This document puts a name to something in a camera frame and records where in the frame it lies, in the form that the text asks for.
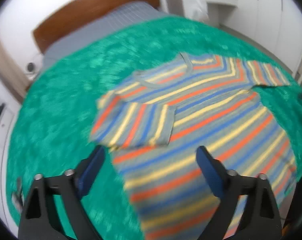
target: white cabinet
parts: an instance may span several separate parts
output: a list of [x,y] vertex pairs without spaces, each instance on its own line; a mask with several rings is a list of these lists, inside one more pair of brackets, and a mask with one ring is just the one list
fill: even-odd
[[219,26],[218,6],[236,7],[238,0],[166,0],[168,11],[211,26]]
[[302,57],[302,13],[293,0],[238,0],[238,8],[222,8],[219,19],[296,73]]
[[281,0],[257,0],[257,24],[254,40],[274,53],[281,25]]
[[257,23],[257,0],[238,0],[237,8],[221,8],[220,23],[254,39]]
[[283,0],[281,26],[274,52],[295,73],[302,58],[302,13],[293,0]]

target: striped shirt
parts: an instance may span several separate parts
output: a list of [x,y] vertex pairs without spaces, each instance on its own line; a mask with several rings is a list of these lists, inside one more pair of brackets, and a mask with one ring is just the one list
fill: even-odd
[[[289,81],[270,64],[181,53],[134,72],[98,101],[91,140],[111,147],[146,239],[197,239],[214,214],[219,199],[195,160],[201,145],[227,169],[267,174],[282,202],[295,183],[295,157],[255,85]],[[226,236],[244,205],[241,198]]]

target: green fuzzy blanket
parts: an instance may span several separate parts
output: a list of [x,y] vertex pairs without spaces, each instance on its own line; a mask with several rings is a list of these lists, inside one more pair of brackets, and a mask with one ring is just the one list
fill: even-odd
[[[16,178],[21,176],[27,194],[33,176],[56,176],[75,168],[94,148],[88,135],[97,113],[95,101],[129,76],[172,60],[185,51],[239,57],[278,64],[249,44],[218,29],[179,17],[166,17],[130,26],[60,60],[31,87],[11,136],[7,168],[7,201],[11,203]],[[285,71],[289,87],[254,88],[262,103],[287,131],[302,176],[301,87]],[[56,197],[62,225],[75,237]],[[98,174],[90,194],[81,200],[92,223],[105,240],[143,239],[137,216],[123,191],[110,157]]]

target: white wardrobe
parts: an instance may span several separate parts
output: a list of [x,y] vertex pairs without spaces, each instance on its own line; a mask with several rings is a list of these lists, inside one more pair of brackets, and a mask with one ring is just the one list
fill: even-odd
[[293,0],[238,0],[220,24],[251,38],[296,73],[302,58],[302,13]]

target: gray striped sheet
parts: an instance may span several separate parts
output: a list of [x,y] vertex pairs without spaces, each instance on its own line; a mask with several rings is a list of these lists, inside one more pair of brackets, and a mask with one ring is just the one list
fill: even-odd
[[133,24],[165,17],[168,14],[159,12],[146,2],[124,4],[104,17],[101,17],[53,43],[44,53],[44,72],[58,60],[77,50],[104,38],[118,30]]

